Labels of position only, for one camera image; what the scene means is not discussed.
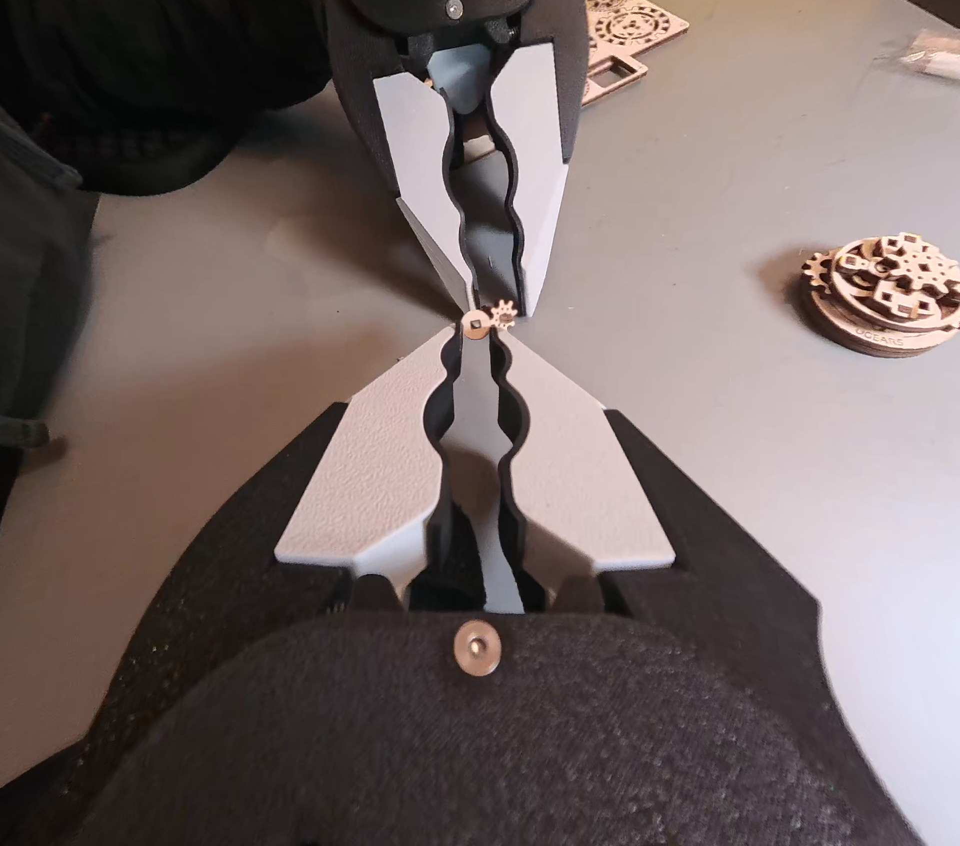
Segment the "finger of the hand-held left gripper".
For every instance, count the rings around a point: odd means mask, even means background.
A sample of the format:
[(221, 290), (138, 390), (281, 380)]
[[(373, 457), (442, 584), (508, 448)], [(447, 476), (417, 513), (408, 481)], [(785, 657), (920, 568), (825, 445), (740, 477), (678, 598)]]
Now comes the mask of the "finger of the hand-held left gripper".
[(450, 189), (454, 125), (448, 98), (408, 72), (376, 79), (373, 87), (397, 204), (450, 297), (469, 312), (476, 307), (475, 273), (464, 255), (464, 213)]
[(506, 145), (506, 207), (516, 229), (513, 263), (522, 315), (532, 317), (545, 285), (569, 173), (553, 44), (517, 48), (490, 85), (488, 108)]

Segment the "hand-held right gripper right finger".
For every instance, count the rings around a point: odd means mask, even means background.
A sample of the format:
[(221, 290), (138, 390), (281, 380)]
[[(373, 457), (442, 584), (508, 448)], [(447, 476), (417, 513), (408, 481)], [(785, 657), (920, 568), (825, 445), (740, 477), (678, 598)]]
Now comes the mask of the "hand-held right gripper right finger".
[(571, 578), (670, 567), (673, 545), (603, 404), (510, 334), (489, 336), (497, 420), (498, 532), (522, 599)]

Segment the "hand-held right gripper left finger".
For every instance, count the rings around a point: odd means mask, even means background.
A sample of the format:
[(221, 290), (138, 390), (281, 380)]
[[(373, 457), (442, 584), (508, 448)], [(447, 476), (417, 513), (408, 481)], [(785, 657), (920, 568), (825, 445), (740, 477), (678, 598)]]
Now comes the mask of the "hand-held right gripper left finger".
[(450, 547), (440, 440), (453, 419), (462, 334), (446, 326), (347, 404), (274, 547), (283, 564), (379, 575), (402, 598)]

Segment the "round wooden gear model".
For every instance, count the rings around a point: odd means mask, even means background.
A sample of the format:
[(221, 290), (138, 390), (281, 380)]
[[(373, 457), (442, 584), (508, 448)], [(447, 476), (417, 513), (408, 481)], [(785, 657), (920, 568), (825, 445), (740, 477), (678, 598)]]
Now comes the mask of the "round wooden gear model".
[(902, 359), (958, 336), (959, 266), (917, 233), (813, 253), (798, 299), (807, 322), (852, 351)]

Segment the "grey desk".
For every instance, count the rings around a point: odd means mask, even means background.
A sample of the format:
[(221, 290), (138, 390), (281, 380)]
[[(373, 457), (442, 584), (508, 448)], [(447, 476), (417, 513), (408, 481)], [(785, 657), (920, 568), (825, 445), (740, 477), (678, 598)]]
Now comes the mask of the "grey desk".
[[(886, 60), (904, 0), (652, 0), (690, 23), (582, 118), (516, 334), (630, 418), (822, 603), (851, 729), (929, 844), (958, 844), (958, 343), (824, 341), (811, 252), (907, 230), (958, 257), (958, 89)], [(455, 308), (335, 94), (214, 172), (105, 198), (49, 413), (65, 453), (2, 524), (2, 782), (86, 732), (219, 507)]]

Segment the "large plywood parts sheet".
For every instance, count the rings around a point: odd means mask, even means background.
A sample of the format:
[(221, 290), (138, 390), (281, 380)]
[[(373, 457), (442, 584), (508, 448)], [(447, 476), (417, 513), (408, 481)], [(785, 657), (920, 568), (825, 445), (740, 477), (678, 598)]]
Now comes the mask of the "large plywood parts sheet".
[(584, 0), (588, 66), (582, 107), (641, 81), (643, 54), (683, 35), (685, 20), (647, 0)]

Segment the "clear plastic bag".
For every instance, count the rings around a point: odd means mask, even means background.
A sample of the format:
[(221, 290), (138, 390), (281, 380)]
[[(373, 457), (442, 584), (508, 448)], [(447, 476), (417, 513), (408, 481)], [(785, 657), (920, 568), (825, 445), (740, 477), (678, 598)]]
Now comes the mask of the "clear plastic bag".
[(915, 36), (900, 37), (885, 44), (873, 62), (888, 70), (958, 83), (959, 36), (924, 29)]

